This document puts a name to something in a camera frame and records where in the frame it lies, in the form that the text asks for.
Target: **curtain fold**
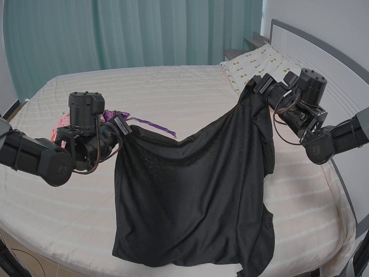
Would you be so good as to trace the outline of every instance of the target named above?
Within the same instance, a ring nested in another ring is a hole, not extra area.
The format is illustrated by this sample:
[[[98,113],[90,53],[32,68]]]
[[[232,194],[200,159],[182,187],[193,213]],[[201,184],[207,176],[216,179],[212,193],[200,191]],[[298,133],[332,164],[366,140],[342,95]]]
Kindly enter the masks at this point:
[[[261,16],[262,0],[5,0],[3,29],[23,101],[68,73],[218,64]]]

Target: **headboard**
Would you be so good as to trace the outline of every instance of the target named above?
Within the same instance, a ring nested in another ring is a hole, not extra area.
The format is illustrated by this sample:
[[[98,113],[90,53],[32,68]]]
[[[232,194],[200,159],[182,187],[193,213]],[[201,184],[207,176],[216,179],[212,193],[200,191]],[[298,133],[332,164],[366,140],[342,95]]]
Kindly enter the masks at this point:
[[[320,105],[325,125],[336,125],[369,106],[369,72],[335,47],[277,20],[270,28],[271,46],[301,66],[323,75],[328,83]],[[332,160],[357,220],[357,237],[369,228],[369,145]]]

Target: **purple cloth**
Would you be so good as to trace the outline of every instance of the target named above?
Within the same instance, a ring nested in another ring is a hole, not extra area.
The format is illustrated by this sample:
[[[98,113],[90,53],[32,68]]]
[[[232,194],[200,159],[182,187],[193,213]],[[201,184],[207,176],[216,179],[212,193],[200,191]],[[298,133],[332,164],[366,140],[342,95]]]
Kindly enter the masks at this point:
[[[177,138],[176,133],[173,132],[173,131],[171,131],[171,130],[169,130],[168,128],[162,127],[162,126],[157,125],[157,124],[154,124],[154,123],[152,123],[150,121],[142,120],[142,119],[139,119],[139,118],[136,118],[136,117],[129,118],[129,116],[131,114],[130,113],[127,113],[127,112],[105,110],[104,113],[103,113],[103,117],[104,117],[105,121],[108,121],[108,120],[110,120],[116,114],[121,114],[123,116],[123,118],[124,118],[125,121],[134,119],[134,120],[136,120],[138,122],[149,124],[150,126],[155,127],[157,129],[160,129],[160,130],[162,130],[164,132],[168,132],[169,134],[171,134],[172,136],[174,136],[175,138]]]

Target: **bed sheet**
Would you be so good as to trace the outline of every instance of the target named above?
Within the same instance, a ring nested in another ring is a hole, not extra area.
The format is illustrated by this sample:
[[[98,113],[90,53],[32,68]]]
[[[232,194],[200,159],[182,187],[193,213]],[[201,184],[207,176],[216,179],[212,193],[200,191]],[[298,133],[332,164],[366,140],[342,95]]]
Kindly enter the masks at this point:
[[[73,91],[98,91],[106,109],[121,110],[177,133],[197,132],[231,109],[238,94],[220,66],[114,69],[50,80],[11,124],[28,136],[50,138]],[[163,131],[138,123],[172,137]],[[282,134],[294,139],[288,128]],[[301,147],[274,135],[276,165],[265,178],[264,202],[274,214],[274,257],[262,276],[294,276],[325,265],[327,276],[352,253],[355,225],[332,168],[312,164]],[[89,176],[72,174],[50,187],[41,178],[0,165],[0,226],[24,246],[66,267],[93,276],[236,276],[239,264],[166,265],[150,268],[111,255],[116,231],[114,163]]]

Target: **black garment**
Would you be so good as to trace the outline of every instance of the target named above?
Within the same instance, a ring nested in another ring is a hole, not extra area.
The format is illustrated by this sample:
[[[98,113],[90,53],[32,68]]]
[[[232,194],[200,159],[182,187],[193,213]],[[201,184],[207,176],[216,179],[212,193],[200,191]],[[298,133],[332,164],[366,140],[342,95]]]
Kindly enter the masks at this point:
[[[150,267],[241,263],[238,276],[260,275],[274,252],[263,204],[274,170],[269,107],[246,86],[183,141],[131,128],[116,162],[113,256]]]

